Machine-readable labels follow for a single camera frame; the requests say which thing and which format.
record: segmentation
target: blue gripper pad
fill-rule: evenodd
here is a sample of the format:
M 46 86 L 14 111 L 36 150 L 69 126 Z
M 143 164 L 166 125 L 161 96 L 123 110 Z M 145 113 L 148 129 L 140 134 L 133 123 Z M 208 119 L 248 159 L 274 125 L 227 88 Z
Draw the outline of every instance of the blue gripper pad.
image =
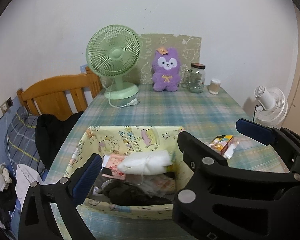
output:
M 275 136 L 272 133 L 271 128 L 243 118 L 237 121 L 235 127 L 239 133 L 242 133 L 264 145 L 272 145 L 275 143 Z
M 82 176 L 73 187 L 72 197 L 74 206 L 83 204 L 102 168 L 102 157 L 99 154 L 93 155 L 95 155 L 95 157 L 91 164 L 83 172 Z

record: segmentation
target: yellow stripe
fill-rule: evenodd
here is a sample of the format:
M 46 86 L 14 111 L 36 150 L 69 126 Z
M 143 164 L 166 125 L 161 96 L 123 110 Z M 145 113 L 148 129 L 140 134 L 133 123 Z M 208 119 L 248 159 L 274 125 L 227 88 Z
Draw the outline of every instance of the yellow stripe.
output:
M 35 126 L 30 126 L 28 124 L 25 124 L 25 122 L 23 122 L 23 120 L 20 118 L 20 116 L 18 115 L 18 113 L 16 113 L 16 114 L 17 114 L 17 117 L 19 118 L 20 122 L 23 123 L 23 125 L 25 125 L 26 127 L 29 127 L 29 128 L 35 128 Z
M 20 152 L 23 152 L 25 155 L 27 155 L 28 157 L 30 157 L 31 159 L 33 159 L 36 162 L 39 162 L 36 158 L 34 158 L 33 156 L 31 156 L 29 153 L 26 153 L 24 150 L 20 149 L 18 146 L 15 146 L 11 141 L 10 138 L 8 137 L 8 141 L 9 143 L 12 145 L 12 147 L 16 148 L 17 150 L 19 150 Z

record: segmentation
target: plaid tablecloth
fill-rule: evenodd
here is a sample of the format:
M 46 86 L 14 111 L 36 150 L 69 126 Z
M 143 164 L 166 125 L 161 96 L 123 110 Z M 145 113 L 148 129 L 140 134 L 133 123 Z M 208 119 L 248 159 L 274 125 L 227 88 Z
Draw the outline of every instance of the plaid tablecloth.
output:
M 271 147 L 237 132 L 235 122 L 248 116 L 223 89 L 215 96 L 211 95 L 207 88 L 204 88 L 201 94 L 193 94 L 181 87 L 177 92 L 154 92 L 151 85 L 140 85 L 137 98 L 140 101 L 137 106 L 113 108 L 101 92 L 68 135 L 51 166 L 46 183 L 55 183 L 63 177 L 78 142 L 91 125 L 183 126 L 204 143 L 209 143 L 217 135 L 232 134 L 238 136 L 240 143 L 233 157 L 228 160 L 230 167 L 284 171 L 278 155 Z M 128 101 L 129 99 L 120 100 L 116 104 Z M 55 205 L 52 208 L 64 239 L 71 239 L 58 209 Z M 194 239 L 172 220 L 118 218 L 101 214 L 86 206 L 78 206 L 77 210 L 97 239 Z

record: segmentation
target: plush toy face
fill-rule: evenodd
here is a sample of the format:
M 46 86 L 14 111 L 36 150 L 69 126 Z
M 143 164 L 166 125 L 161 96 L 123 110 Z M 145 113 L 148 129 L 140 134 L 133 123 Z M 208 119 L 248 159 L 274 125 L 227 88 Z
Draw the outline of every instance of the plush toy face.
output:
M 175 48 L 167 49 L 168 54 L 161 55 L 159 52 L 155 52 L 152 67 L 155 72 L 170 72 L 179 73 L 180 62 L 178 58 L 178 52 Z

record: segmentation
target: pink card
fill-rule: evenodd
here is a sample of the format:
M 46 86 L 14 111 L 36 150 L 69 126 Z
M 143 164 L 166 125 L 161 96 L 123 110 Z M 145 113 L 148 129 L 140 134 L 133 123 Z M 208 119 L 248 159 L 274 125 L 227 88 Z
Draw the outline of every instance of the pink card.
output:
M 124 158 L 125 158 L 125 156 L 111 154 L 105 167 L 111 169 L 112 176 L 107 175 L 107 174 L 102 174 L 102 176 L 107 177 L 107 178 L 112 178 L 112 179 L 125 180 L 126 174 L 124 174 L 123 172 L 121 172 L 117 169 L 117 165 L 119 163 L 121 163 L 124 160 Z

